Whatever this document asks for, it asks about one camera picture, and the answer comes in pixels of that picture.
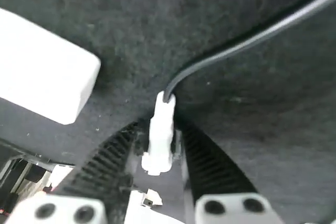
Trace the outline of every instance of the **white connector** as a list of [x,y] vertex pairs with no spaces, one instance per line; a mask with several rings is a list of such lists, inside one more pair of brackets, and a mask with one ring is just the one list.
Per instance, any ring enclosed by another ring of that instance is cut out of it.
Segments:
[[171,143],[174,136],[174,110],[176,98],[171,96],[168,103],[163,102],[163,91],[156,97],[154,115],[149,126],[148,152],[142,156],[142,168],[148,175],[159,176],[172,168],[173,154]]

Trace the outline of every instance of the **white plastic clip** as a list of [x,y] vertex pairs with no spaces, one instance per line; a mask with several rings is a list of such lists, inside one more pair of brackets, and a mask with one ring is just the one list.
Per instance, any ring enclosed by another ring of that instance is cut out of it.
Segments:
[[163,102],[163,91],[156,97],[154,115],[149,126],[148,152],[142,156],[142,168],[151,176],[159,176],[172,168],[171,143],[174,136],[174,110],[176,98]]

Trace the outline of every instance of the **carpet fabric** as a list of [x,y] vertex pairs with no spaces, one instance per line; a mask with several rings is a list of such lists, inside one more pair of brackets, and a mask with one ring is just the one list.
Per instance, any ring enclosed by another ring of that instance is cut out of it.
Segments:
[[[150,112],[184,63],[298,1],[0,0],[1,8],[102,61],[74,124],[59,125],[0,100],[0,138],[76,164]],[[175,91],[178,108],[241,166],[286,223],[336,217],[335,15],[336,4],[199,71]],[[178,164],[169,174],[170,181],[150,180],[139,172],[138,184],[161,190],[170,215],[184,220]]]

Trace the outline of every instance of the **white plastic block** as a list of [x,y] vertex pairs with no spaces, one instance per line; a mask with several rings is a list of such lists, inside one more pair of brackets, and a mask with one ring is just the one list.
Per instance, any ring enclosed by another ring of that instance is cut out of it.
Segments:
[[174,136],[174,111],[176,98],[174,95],[168,103],[163,102],[163,91],[156,97],[154,115],[149,126],[148,152],[142,156],[142,168],[148,175],[159,176],[172,168],[173,154],[171,143]]
[[0,9],[0,98],[73,123],[100,69],[92,53]]
[[[46,204],[52,205],[51,211],[44,211],[43,218],[39,217],[39,209]],[[92,218],[87,221],[76,221],[75,216],[82,207],[93,209]],[[58,196],[34,195],[21,201],[15,208],[6,224],[107,224],[104,204],[97,199]]]

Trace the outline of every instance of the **black plastic part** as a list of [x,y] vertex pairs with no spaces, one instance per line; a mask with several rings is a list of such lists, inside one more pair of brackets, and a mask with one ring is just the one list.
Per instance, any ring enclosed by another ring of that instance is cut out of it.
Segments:
[[10,193],[8,195],[8,197],[6,198],[6,203],[5,205],[3,206],[3,210],[8,213],[8,214],[11,214],[14,207],[16,206],[17,204],[17,201],[19,199],[19,195],[16,194],[16,193]]
[[45,173],[46,170],[44,168],[37,165],[32,165],[25,179],[37,183],[42,179]]
[[8,172],[6,178],[3,179],[0,186],[0,209],[4,209],[6,212],[9,211],[7,209],[9,203],[12,201],[13,194],[11,193],[14,185],[17,183],[20,175],[24,171],[27,161],[18,159],[13,165],[12,169]]
[[123,223],[133,175],[143,154],[137,149],[142,135],[143,130],[136,123],[126,126],[76,166],[52,193],[99,199],[109,223]]
[[55,212],[56,206],[52,203],[45,204],[40,206],[36,212],[35,217],[37,219],[47,219]]
[[239,167],[206,134],[176,116],[182,132],[182,177],[187,224],[195,222],[194,207],[203,195],[252,193],[256,188]]

